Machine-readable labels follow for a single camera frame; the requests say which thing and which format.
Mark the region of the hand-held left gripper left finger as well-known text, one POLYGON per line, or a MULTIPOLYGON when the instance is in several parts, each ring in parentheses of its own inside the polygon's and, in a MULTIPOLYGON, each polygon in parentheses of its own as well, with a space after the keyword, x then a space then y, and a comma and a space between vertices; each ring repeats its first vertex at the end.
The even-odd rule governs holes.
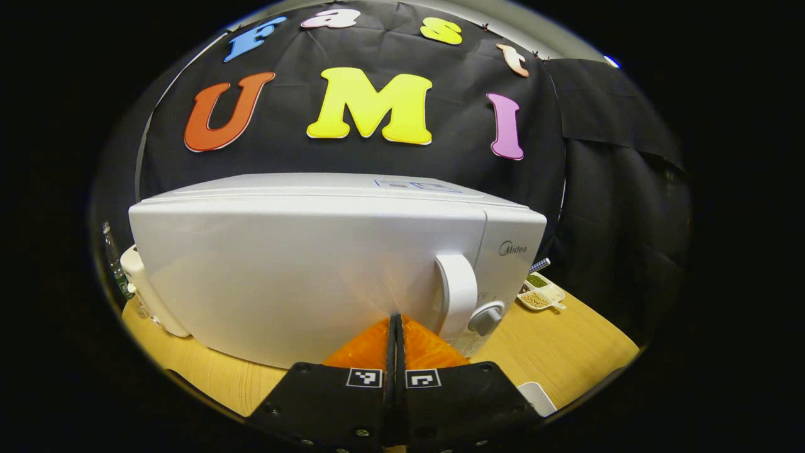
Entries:
POLYGON ((395 411, 395 316, 386 326, 383 368, 295 363, 247 425, 297 450, 385 450, 395 411))

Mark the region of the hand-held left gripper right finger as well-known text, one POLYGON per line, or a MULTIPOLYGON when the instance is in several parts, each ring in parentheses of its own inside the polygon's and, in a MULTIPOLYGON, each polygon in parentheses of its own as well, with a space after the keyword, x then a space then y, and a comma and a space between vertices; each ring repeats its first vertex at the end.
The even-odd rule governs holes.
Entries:
POLYGON ((395 445, 406 450, 506 450, 545 418, 491 361, 406 369, 403 316, 395 315, 395 445))

